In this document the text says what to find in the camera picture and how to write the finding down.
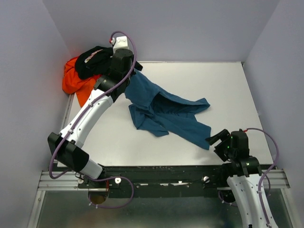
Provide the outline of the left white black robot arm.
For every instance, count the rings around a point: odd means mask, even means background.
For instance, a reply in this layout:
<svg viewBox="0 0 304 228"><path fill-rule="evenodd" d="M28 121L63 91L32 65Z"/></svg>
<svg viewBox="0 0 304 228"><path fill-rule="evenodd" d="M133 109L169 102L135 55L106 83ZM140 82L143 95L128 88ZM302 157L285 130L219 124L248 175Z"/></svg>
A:
<svg viewBox="0 0 304 228"><path fill-rule="evenodd" d="M90 159L82 147L101 115L125 92L134 66L132 51L116 50L109 74L97 80L84 106L60 133L51 133L47 138L51 160L57 160L69 169L88 176L89 182L96 188L105 183L103 167Z"/></svg>

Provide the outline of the teal blue t shirt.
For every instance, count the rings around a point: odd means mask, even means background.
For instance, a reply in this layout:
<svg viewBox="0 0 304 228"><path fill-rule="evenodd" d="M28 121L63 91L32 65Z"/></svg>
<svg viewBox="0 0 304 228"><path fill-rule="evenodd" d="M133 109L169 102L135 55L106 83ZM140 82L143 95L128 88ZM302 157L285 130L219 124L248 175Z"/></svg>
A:
<svg viewBox="0 0 304 228"><path fill-rule="evenodd" d="M206 138L210 137L211 127L195 117L210 107L205 98L190 101L173 95L138 70L131 76L124 94L131 102L129 112L136 129L156 137L173 133L204 150L209 149Z"/></svg>

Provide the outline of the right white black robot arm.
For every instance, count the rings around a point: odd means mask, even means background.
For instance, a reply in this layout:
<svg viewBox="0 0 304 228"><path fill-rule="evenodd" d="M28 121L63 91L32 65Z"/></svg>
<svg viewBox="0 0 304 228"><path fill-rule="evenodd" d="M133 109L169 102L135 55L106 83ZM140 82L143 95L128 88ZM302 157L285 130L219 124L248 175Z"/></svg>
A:
<svg viewBox="0 0 304 228"><path fill-rule="evenodd" d="M224 129L206 138L209 145L220 141L214 147L215 154L225 163L224 171L218 180L229 186L244 228L276 228L278 225L272 215L263 184L266 175L274 168L272 164L262 171L258 159L251 156L247 130L229 132Z"/></svg>

